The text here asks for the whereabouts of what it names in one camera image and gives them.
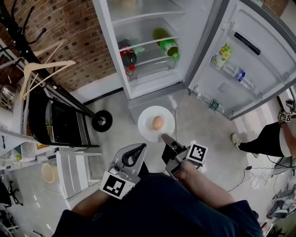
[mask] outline shirt sleeve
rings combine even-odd
[[[56,227],[56,231],[52,237],[70,237],[83,225],[90,222],[90,219],[85,218],[70,210],[64,210],[60,221]]]
[[[247,236],[262,237],[263,232],[248,201],[238,201],[218,210],[238,224],[240,232]]]

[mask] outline shoe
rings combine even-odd
[[[235,133],[231,134],[231,140],[236,146],[237,150],[240,150],[239,145],[242,143],[242,140],[240,140]]]

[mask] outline coat rack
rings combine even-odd
[[[46,28],[44,28],[40,32],[40,34],[37,36],[37,38],[35,40],[33,40],[32,42],[28,42],[26,40],[25,31],[26,31],[29,17],[34,10],[34,7],[33,6],[31,7],[29,14],[25,20],[24,26],[19,27],[19,25],[17,24],[17,22],[15,21],[15,18],[14,18],[14,9],[15,9],[16,3],[17,3],[17,0],[14,1],[13,6],[12,6],[12,10],[11,10],[11,14],[9,14],[9,12],[4,4],[4,0],[0,0],[0,22],[5,26],[7,32],[9,33],[9,35],[14,43],[14,46],[8,46],[8,47],[0,49],[0,52],[3,52],[8,49],[15,49],[15,50],[19,51],[20,58],[15,62],[14,65],[17,65],[19,63],[19,61],[21,60],[21,58],[26,59],[26,61],[28,63],[34,62],[34,63],[40,64],[40,61],[38,60],[38,58],[36,57],[34,52],[31,50],[29,45],[35,43],[46,32]],[[50,77],[50,73],[48,72],[47,69],[38,69],[37,72],[43,79]],[[63,96],[65,99],[67,99],[72,104],[74,104],[76,107],[78,107],[85,115],[91,117],[92,118],[92,126],[96,131],[105,132],[110,129],[113,119],[112,119],[112,115],[109,112],[102,110],[97,113],[94,113],[89,108],[87,108],[85,105],[80,103],[66,89],[64,89],[62,86],[58,85],[52,78],[49,78],[46,81],[46,86],[52,87],[61,96]]]

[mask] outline bottle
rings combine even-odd
[[[167,31],[163,28],[155,28],[153,30],[152,36],[154,40],[171,37],[169,33],[167,33]],[[166,39],[158,41],[156,43],[158,44],[158,46],[160,46],[161,50],[164,51],[166,55],[175,59],[179,58],[178,45],[173,39]]]
[[[227,62],[224,64],[223,70],[232,75],[248,90],[254,92],[256,89],[252,80],[246,77],[246,73],[239,66],[236,66],[231,62]]]
[[[209,108],[214,110],[214,111],[219,111],[220,113],[224,114],[224,108],[222,105],[220,105],[219,103],[217,103],[215,100],[211,99],[208,95],[206,94],[201,94],[198,93],[197,95],[199,98],[201,98],[202,100],[204,100],[205,102],[207,102],[209,104]]]
[[[232,47],[230,44],[226,43],[219,51],[216,53],[213,63],[216,65],[215,69],[220,70],[224,63],[229,59],[232,53]]]
[[[123,49],[127,47],[130,47],[130,43],[127,39],[124,39],[118,42],[119,49]],[[122,59],[122,63],[126,68],[125,70],[126,75],[132,76],[136,69],[135,64],[137,62],[137,56],[135,54],[135,51],[133,49],[124,50],[120,52],[120,56]]]

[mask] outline refrigerator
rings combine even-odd
[[[260,0],[93,0],[110,55],[137,119],[152,105],[178,105],[179,90],[204,104],[222,106],[235,119],[296,83],[296,37]],[[166,38],[154,39],[163,28]],[[173,39],[179,59],[166,55],[157,42]],[[126,48],[118,42],[128,40]],[[245,72],[254,87],[215,63],[225,45],[226,63]],[[120,52],[134,49],[135,71],[126,73]]]

